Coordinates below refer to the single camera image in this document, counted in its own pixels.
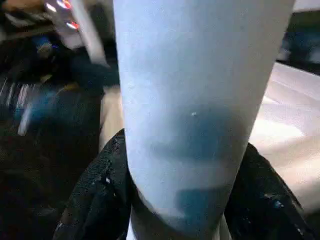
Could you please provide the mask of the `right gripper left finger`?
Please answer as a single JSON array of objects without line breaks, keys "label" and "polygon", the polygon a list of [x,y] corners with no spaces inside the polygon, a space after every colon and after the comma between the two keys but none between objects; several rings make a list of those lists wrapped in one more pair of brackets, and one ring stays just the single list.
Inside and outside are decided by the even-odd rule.
[{"label": "right gripper left finger", "polygon": [[52,238],[126,239],[132,196],[125,131],[121,129],[79,177]]}]

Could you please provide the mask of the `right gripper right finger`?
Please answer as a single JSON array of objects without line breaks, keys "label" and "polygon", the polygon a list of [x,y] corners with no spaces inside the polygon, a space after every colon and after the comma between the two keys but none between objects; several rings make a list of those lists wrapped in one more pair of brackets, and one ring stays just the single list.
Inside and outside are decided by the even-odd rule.
[{"label": "right gripper right finger", "polygon": [[317,239],[296,196],[252,144],[245,150],[224,216],[233,240]]}]

